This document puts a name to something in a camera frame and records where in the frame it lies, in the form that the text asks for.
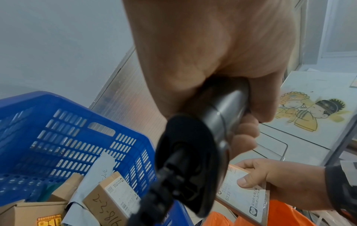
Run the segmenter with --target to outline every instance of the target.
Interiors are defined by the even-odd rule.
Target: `blue plastic crate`
[[[143,134],[52,93],[0,100],[0,206],[35,201],[73,173],[85,175],[103,152],[139,196],[156,180],[155,152]],[[163,225],[193,223],[176,202]]]

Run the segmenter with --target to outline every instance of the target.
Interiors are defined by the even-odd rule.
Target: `crate handle hole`
[[[104,126],[102,124],[99,124],[97,122],[91,122],[88,125],[88,128],[91,130],[95,130],[97,132],[103,133],[105,135],[111,136],[111,137],[113,137],[115,134],[115,130],[113,130],[112,128],[109,128],[107,126]]]

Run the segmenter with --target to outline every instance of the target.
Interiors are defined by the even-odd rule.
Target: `dark sleeve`
[[[325,169],[327,193],[333,208],[342,216],[356,224],[357,187],[348,183],[341,166],[328,166]]]

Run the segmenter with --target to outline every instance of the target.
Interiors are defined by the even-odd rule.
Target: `black logo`
[[[254,208],[253,206],[251,206],[250,209],[249,209],[249,213],[251,215],[253,215],[254,217],[256,217],[257,214],[258,214],[258,210],[256,208]]]

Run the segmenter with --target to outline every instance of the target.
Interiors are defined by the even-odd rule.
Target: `cartoon couple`
[[[317,118],[328,118],[345,107],[345,104],[338,99],[321,100],[306,107],[310,102],[309,98],[302,92],[284,94],[280,97],[281,106],[275,118],[289,118],[288,122],[294,122],[294,125],[313,132],[318,128]]]

